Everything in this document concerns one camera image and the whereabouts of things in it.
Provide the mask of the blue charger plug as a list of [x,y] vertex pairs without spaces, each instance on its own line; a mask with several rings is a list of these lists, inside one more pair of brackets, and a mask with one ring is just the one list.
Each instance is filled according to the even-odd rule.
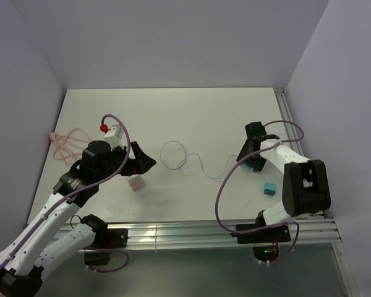
[[266,182],[264,184],[263,193],[268,196],[274,196],[276,194],[276,184]]

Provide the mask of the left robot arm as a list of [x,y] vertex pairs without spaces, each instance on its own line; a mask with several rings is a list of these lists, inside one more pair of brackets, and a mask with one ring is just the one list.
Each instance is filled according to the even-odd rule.
[[87,215],[57,241],[54,235],[99,191],[99,185],[119,174],[141,175],[156,165],[138,143],[111,147],[103,140],[90,142],[70,170],[62,175],[35,219],[0,252],[0,292],[4,296],[35,296],[43,281],[83,248],[103,249],[108,225]]

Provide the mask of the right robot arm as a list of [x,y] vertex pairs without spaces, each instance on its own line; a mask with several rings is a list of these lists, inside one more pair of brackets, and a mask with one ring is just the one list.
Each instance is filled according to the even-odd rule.
[[321,160],[311,160],[286,146],[290,139],[281,140],[266,131],[261,122],[245,126],[246,140],[236,159],[253,172],[261,172],[267,162],[282,174],[281,201],[258,214],[255,234],[269,241],[277,232],[276,225],[308,213],[328,210],[331,196],[326,166]]

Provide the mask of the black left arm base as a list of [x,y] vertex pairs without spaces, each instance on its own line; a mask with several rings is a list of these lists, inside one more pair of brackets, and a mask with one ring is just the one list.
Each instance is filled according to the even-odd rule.
[[[84,263],[87,269],[98,273],[117,272],[126,267],[130,262],[130,255],[123,250],[128,239],[128,229],[105,229],[97,232],[94,242],[84,249]],[[115,269],[99,269],[106,266],[115,254],[125,255],[126,261]]]

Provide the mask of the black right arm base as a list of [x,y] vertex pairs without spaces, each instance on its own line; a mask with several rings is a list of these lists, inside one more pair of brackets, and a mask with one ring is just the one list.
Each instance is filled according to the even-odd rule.
[[286,243],[291,240],[287,226],[269,228],[253,233],[231,233],[231,236],[237,238],[238,244]]

